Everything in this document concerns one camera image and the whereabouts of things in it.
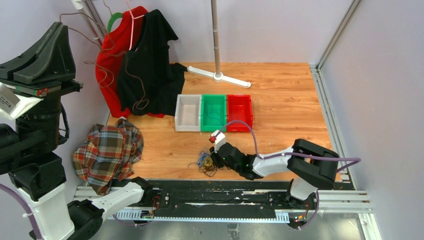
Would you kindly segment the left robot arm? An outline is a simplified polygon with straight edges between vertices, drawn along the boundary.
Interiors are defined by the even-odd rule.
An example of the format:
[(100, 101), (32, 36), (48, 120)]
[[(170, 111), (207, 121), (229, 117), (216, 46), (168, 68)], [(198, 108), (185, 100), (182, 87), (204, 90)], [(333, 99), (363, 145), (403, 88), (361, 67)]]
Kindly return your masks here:
[(66, 173), (55, 149), (70, 137), (61, 103), (78, 92), (69, 30), (54, 22), (24, 53), (0, 66), (0, 115), (15, 128), (0, 126), (0, 172), (15, 189), (1, 189), (26, 212), (34, 240), (88, 240), (112, 215), (132, 204), (149, 206), (153, 187), (136, 177), (118, 190), (96, 199), (66, 200)]

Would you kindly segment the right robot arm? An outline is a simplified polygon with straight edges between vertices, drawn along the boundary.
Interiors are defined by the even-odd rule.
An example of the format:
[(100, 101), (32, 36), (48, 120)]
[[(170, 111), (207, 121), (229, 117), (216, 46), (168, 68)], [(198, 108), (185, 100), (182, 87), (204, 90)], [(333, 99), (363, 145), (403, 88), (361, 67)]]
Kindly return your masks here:
[(265, 154), (244, 154), (228, 142), (209, 149), (213, 163), (226, 167), (247, 180), (262, 179), (277, 173), (292, 172), (297, 177), (290, 182), (286, 203), (301, 207), (317, 190), (331, 190), (335, 185), (339, 155), (323, 146), (299, 138), (291, 147)]

